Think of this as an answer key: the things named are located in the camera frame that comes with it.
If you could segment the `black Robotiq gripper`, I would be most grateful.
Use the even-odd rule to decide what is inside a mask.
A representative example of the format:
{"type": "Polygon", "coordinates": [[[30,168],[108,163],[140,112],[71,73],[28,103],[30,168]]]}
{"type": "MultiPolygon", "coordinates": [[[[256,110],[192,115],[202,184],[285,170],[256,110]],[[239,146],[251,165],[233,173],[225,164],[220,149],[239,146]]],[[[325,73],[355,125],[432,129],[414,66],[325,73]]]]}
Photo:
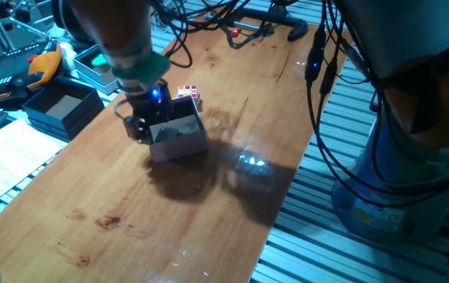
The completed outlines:
{"type": "Polygon", "coordinates": [[[150,145],[152,138],[148,126],[168,123],[173,112],[167,81],[161,79],[144,94],[128,94],[127,101],[134,114],[123,120],[128,137],[137,143],[150,145]]]}

